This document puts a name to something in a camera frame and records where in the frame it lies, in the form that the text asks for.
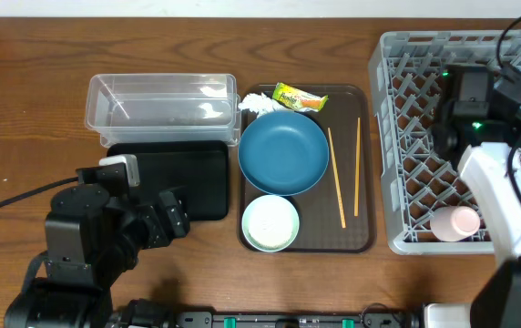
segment clear plastic container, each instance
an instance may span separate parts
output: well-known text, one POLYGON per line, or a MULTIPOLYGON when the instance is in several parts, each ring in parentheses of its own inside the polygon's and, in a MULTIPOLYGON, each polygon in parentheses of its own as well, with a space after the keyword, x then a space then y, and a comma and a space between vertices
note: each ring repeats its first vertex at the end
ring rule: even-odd
POLYGON ((240 98, 230 74, 99 74, 85 125, 116 143, 240 140, 240 98))

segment blue bowl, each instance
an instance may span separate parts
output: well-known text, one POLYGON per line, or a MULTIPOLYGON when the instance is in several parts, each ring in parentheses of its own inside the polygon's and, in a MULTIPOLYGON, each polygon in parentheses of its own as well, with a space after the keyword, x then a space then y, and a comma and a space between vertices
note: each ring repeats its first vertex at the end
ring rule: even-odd
POLYGON ((240 140, 239 164, 244 177, 273 195, 290 196, 310 189, 322 178, 329 159, 320 127, 291 111, 255 119, 240 140))

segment wooden chopstick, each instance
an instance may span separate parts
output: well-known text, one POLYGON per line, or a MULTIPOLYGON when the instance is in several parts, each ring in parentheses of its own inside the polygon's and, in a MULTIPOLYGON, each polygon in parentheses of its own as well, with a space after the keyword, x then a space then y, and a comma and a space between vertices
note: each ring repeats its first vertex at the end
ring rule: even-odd
POLYGON ((330 136, 330 150, 332 151, 333 176, 335 177, 335 190, 337 191, 337 202, 340 205, 340 218, 342 219, 342 228, 345 229, 345 217, 343 216, 342 190, 340 189, 340 179, 337 176, 337 164, 335 163, 335 152, 333 151, 332 130, 327 128, 330 136))
POLYGON ((355 144, 355 199, 353 200, 353 216, 358 216, 360 206, 360 118, 358 118, 358 140, 355 144))

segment crumpled plastic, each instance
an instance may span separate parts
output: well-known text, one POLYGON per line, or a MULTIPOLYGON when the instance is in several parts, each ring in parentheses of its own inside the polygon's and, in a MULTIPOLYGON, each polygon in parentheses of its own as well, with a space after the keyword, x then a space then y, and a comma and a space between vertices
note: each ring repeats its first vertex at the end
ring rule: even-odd
MULTIPOLYGON (((265 114, 272 113, 278 110, 289 110, 285 106, 281 105, 277 100, 271 99, 264 94, 248 94, 246 97, 239 103, 240 110, 249 110, 250 112, 257 113, 257 117, 261 117, 265 114)), ((299 108, 294 111, 298 112, 307 112, 307 111, 317 111, 313 108, 299 108)))

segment white plastic basket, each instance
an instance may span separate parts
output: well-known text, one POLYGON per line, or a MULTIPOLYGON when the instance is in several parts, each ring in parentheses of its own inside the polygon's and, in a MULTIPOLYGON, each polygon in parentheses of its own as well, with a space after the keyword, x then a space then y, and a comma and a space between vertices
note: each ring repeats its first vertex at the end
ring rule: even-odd
MULTIPOLYGON (((493 253, 482 225, 459 242, 437 241, 433 210, 466 205, 473 195, 448 162, 433 152, 427 129, 441 95, 437 78, 451 63, 485 64, 498 70, 495 44, 501 31, 388 32, 374 50, 368 71, 383 158, 386 234, 398 254, 493 253)), ((502 44, 503 60, 521 67, 521 31, 502 44)))

